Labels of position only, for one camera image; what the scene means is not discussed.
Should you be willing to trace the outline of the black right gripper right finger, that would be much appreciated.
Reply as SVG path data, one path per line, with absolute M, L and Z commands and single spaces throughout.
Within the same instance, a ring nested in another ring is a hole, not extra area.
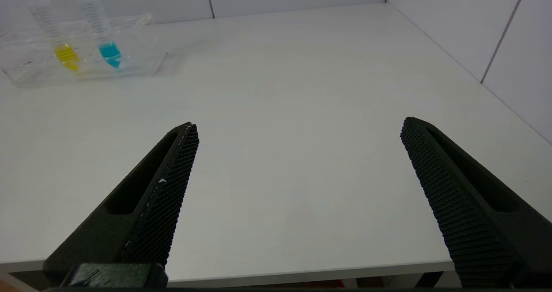
M 550 289 L 551 222 L 429 122 L 400 138 L 461 285 Z

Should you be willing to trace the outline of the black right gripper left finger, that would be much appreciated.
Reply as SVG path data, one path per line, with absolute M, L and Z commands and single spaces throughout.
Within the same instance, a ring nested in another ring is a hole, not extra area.
M 111 272 L 139 286 L 167 283 L 165 268 L 199 147 L 197 125 L 173 128 L 43 263 L 53 284 L 91 286 Z

